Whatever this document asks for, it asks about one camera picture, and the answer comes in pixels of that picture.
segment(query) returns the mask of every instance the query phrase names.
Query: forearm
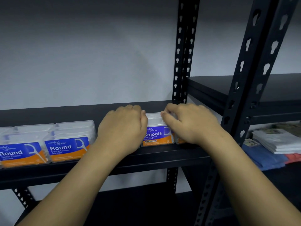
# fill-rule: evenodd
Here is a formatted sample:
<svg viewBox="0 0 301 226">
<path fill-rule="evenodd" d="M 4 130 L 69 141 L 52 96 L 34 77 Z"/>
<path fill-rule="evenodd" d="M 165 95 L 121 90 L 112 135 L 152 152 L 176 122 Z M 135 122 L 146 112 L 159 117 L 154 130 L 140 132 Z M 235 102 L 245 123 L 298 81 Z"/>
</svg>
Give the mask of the forearm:
<svg viewBox="0 0 301 226">
<path fill-rule="evenodd" d="M 121 160 L 107 152 L 92 146 L 19 226 L 83 225 L 102 184 Z"/>
<path fill-rule="evenodd" d="M 205 149 L 214 161 L 240 222 L 300 225 L 301 213 L 281 194 L 225 131 Z"/>
</svg>

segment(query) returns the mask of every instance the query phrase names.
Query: left hand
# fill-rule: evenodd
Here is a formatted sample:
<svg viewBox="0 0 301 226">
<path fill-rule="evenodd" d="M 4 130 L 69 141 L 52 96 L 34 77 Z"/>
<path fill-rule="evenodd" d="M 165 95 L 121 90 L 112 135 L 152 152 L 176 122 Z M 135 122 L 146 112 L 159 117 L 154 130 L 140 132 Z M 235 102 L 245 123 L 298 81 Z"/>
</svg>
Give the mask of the left hand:
<svg viewBox="0 0 301 226">
<path fill-rule="evenodd" d="M 147 125 L 145 110 L 141 111 L 139 105 L 109 111 L 98 127 L 93 150 L 107 150 L 121 160 L 137 150 L 145 137 Z"/>
</svg>

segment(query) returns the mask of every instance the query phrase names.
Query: hand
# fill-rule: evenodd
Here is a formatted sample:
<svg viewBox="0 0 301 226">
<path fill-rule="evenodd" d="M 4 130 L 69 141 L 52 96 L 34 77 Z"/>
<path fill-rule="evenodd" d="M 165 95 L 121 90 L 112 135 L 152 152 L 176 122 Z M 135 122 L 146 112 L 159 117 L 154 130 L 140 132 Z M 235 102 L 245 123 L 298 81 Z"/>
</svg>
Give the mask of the hand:
<svg viewBox="0 0 301 226">
<path fill-rule="evenodd" d="M 178 120 L 172 117 L 170 112 L 176 114 Z M 208 140 L 216 141 L 215 137 L 224 131 L 217 118 L 202 105 L 169 103 L 161 112 L 161 116 L 181 139 L 202 147 Z"/>
<path fill-rule="evenodd" d="M 148 118 L 140 106 L 119 107 L 103 118 L 93 148 L 99 145 L 110 154 L 123 159 L 137 150 L 145 137 L 147 125 Z"/>
</svg>

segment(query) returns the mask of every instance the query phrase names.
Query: red cloth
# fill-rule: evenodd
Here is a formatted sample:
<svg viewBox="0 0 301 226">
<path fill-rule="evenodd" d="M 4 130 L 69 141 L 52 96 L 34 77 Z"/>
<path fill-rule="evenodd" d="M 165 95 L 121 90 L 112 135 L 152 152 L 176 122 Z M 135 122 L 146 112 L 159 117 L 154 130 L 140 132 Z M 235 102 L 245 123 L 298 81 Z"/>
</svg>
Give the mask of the red cloth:
<svg viewBox="0 0 301 226">
<path fill-rule="evenodd" d="M 286 161 L 285 164 L 289 164 L 292 162 L 301 162 L 301 154 L 285 154 L 285 156 L 288 158 L 288 161 Z"/>
</svg>

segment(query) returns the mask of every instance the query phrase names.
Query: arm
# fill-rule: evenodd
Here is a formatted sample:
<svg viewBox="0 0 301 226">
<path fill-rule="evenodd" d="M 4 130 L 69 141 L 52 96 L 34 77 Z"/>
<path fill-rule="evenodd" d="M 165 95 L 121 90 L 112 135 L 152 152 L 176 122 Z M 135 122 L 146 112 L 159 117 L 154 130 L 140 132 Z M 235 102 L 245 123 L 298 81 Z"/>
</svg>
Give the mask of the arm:
<svg viewBox="0 0 301 226">
<path fill-rule="evenodd" d="M 83 225 L 107 176 L 141 144 L 147 123 L 138 105 L 108 112 L 93 146 L 18 226 Z"/>
<path fill-rule="evenodd" d="M 178 116 L 178 120 L 168 112 Z M 301 213 L 267 179 L 204 106 L 168 104 L 164 121 L 180 138 L 200 145 L 214 161 L 242 225 L 301 225 Z"/>
</svg>

